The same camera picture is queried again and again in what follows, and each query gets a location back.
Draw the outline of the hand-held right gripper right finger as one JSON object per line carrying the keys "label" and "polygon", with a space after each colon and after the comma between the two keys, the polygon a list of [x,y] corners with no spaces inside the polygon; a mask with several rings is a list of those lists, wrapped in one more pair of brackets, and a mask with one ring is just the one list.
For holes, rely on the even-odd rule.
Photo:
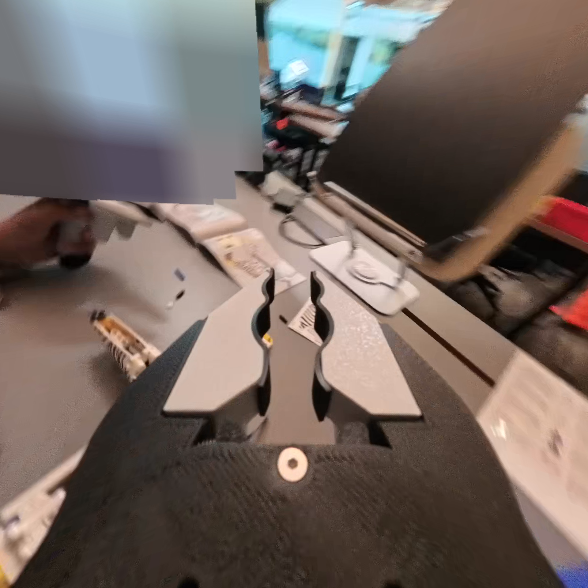
{"label": "hand-held right gripper right finger", "polygon": [[315,357],[312,403],[320,422],[422,420],[379,321],[320,272],[311,273]]}

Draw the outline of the grey flat dock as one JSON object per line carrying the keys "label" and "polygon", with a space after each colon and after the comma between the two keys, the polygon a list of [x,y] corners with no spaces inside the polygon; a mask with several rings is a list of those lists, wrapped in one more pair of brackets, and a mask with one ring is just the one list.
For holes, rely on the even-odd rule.
{"label": "grey flat dock", "polygon": [[292,217],[295,224],[319,245],[330,245],[346,239],[346,234],[315,212],[306,201],[298,202]]}

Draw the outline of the laptop on stand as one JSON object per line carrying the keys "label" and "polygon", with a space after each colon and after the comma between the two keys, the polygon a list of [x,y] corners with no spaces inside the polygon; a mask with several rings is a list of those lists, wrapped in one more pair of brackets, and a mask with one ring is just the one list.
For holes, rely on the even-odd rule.
{"label": "laptop on stand", "polygon": [[317,198],[422,275],[475,274],[582,164],[587,1],[453,1],[367,92]]}

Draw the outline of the instruction booklet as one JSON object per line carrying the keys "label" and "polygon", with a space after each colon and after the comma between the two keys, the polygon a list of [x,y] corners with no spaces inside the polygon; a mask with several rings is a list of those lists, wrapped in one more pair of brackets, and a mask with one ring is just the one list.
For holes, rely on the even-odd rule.
{"label": "instruction booklet", "polygon": [[207,251],[241,288],[271,270],[276,295],[306,280],[275,252],[260,230],[250,228],[246,219],[234,210],[217,203],[154,203],[152,210]]}

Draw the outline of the zebra sticker sheet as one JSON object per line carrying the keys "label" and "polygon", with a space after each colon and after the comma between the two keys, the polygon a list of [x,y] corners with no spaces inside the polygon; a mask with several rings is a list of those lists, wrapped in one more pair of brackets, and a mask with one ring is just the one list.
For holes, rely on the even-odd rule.
{"label": "zebra sticker sheet", "polygon": [[311,299],[307,299],[298,313],[288,323],[288,328],[316,346],[321,346],[322,339],[315,331],[315,316],[315,306]]}

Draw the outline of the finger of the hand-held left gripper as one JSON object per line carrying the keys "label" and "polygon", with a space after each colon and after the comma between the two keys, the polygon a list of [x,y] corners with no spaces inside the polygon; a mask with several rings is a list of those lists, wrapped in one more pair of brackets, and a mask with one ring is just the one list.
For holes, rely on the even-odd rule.
{"label": "finger of the hand-held left gripper", "polygon": [[129,240],[138,226],[150,227],[154,223],[154,218],[131,202],[90,202],[89,208],[96,241],[108,241],[114,232]]}

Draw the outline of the red storage bin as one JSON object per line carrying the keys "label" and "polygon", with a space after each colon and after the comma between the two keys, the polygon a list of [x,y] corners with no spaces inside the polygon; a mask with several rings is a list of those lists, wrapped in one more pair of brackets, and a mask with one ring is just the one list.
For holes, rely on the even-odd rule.
{"label": "red storage bin", "polygon": [[533,215],[529,226],[560,240],[587,244],[587,206],[557,197],[544,197]]}

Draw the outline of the white toy beam assembly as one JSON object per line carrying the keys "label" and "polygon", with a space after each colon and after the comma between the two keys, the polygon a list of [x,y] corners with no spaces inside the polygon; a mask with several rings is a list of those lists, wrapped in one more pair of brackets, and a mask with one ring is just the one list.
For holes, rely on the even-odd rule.
{"label": "white toy beam assembly", "polygon": [[90,322],[129,383],[136,381],[161,354],[158,348],[116,315],[94,310]]}

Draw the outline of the silver monitor stand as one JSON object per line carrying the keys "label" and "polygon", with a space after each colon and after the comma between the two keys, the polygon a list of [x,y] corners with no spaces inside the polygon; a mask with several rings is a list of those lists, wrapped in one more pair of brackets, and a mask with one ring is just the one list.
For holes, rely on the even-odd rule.
{"label": "silver monitor stand", "polygon": [[[343,223],[340,240],[322,245],[310,253],[312,261],[344,286],[374,312],[392,317],[413,305],[420,297],[409,281],[408,269],[418,261],[420,251],[376,222],[364,204],[332,182],[322,184],[310,175],[311,195],[338,215]],[[386,264],[358,239],[359,234],[393,256]]]}

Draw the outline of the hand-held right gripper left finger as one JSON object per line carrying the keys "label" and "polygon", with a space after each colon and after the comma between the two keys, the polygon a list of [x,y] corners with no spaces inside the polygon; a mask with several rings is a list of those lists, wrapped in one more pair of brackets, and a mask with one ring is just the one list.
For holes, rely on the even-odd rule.
{"label": "hand-held right gripper left finger", "polygon": [[275,272],[265,271],[204,321],[164,404],[167,416],[253,419],[270,402],[270,327]]}

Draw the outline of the white printed paper sheet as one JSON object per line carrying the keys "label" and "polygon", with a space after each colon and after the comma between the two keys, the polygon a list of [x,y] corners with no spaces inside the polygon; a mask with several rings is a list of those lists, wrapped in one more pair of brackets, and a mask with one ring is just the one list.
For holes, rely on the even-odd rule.
{"label": "white printed paper sheet", "polygon": [[587,557],[587,398],[517,352],[477,414],[511,482]]}

